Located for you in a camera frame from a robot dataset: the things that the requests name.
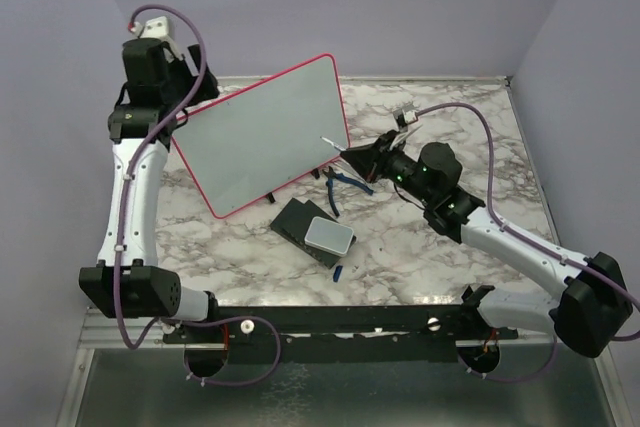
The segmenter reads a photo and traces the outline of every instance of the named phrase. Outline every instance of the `plier handle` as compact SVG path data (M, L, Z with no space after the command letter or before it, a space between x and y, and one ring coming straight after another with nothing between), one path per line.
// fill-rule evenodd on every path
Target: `plier handle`
M329 205L331 206L331 210L333 211L333 214L336 217L340 217L340 212L338 211L338 208L336 207L335 201L333 199L333 181L335 180L339 180L340 182L344 182L345 184L349 184L349 185L353 185L354 187L358 187L359 189L363 190L366 194L368 195L373 195L373 190L371 190L371 188L369 188L368 185L356 180L356 179L352 179L351 177L347 177L344 174L341 174L339 172L336 172L335 170L333 170L333 167L329 166L327 169L324 169L322 171L322 173L325 175L325 177L327 177L327 182L325 183L325 185L328 188L329 191Z

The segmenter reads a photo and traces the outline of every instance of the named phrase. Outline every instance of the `white board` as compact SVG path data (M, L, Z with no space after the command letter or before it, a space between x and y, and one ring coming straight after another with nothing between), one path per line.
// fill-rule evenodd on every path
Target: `white board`
M335 59L314 57L193 111L173 144L216 218L336 158L349 145Z

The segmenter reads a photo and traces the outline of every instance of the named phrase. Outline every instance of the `table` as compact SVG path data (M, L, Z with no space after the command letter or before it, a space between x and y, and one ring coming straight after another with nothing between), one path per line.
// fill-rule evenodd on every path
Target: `table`
M227 86L228 94L240 88ZM391 112L463 101L491 125L496 146L495 206L512 222L550 239L538 186L504 85L496 82L397 84L344 83L342 94L352 145L395 127ZM462 163L461 185L485 197L487 144L477 118L462 109L425 116L407 146L410 156L427 142L448 142ZM475 249L438 236L415 206L389 182L375 194L336 183L340 222L358 237L340 280L332 271L269 229L289 199L312 200L331 212L325 179L308 175L225 220L207 209L181 159L172 151L159 195L160 267L179 273L185 286L210 290L221 305L398 305L457 302L471 285L526 292L538 287L512 268Z

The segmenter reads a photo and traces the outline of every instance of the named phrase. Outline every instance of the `marble table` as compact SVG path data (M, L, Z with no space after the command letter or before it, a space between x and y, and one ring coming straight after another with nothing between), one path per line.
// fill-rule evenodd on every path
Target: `marble table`
M229 86L228 94L239 88ZM342 93L352 145L394 128L391 112L464 101L487 117L496 146L495 205L512 222L550 238L538 187L504 86L496 83L344 83ZM476 117L461 109L423 117L406 151L416 156L430 141L448 142L462 163L461 185L486 196L487 144ZM389 182L371 197L336 183L340 221L358 237L339 282L320 265L269 229L289 199L307 199L330 212L325 180L311 175L225 220L207 209L175 152L165 168L158 206L160 266L179 273L184 285L210 290L222 305L398 305L452 303L468 286L493 284L514 291L538 287L478 250L440 237L416 207L402 201Z

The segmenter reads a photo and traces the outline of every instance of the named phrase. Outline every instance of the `metal frame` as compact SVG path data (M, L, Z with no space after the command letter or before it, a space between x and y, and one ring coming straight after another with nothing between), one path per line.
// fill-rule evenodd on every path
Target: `metal frame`
M264 77L222 77L219 80L221 85L248 85ZM439 78L439 77L412 77L412 78L394 78L394 77L340 77L341 81L352 83L366 83L376 81L378 83L398 83L398 82L434 82L434 83L481 83L481 84L499 84L504 85L509 96L509 101L514 112L516 123L522 136L522 140L525 146L527 154L530 153L529 145L526 140L526 136L522 130L522 124L518 116L518 111L513 99L513 94L510 88L509 82L503 77L492 77L487 79L478 78ZM558 234L556 231L553 217L549 210L549 205L546 200L546 196L542 186L540 184L540 178L538 176L535 164L530 160L531 169L533 171L534 178L538 192L542 199L543 208L549 222L551 234L554 242L559 243ZM146 325L146 320L131 320L127 321L127 327L129 332L133 336L139 335L142 328ZM170 348L170 349L184 349L184 344L169 345L164 344L162 338L164 332L160 326L154 326L145 341L140 346L141 349L157 349L157 348ZM520 333L517 340L504 340L501 343L515 343L529 344L529 343L548 343L548 337L536 334L536 333ZM478 345L477 341L465 340L456 342L459 347ZM80 413L80 407L82 405L82 399L86 389L87 381L89 378L91 365L94 358L95 349L123 349L122 340L120 338L119 331L115 322L112 319L105 318L98 310L88 309L85 316L84 325L81 332L81 337L78 345L78 351L74 360L73 371L67 387L67 391L61 406L60 415L58 417L58 427L69 427L76 425L78 415ZM195 343L189 344L189 349L221 349L222 344L219 343ZM611 414L614 418L616 425L620 427L633 426L633 420L631 412L627 403L627 399L624 395L622 384L618 377L611 351L607 347L603 353L595 359L595 365L602 382L602 387L607 397Z

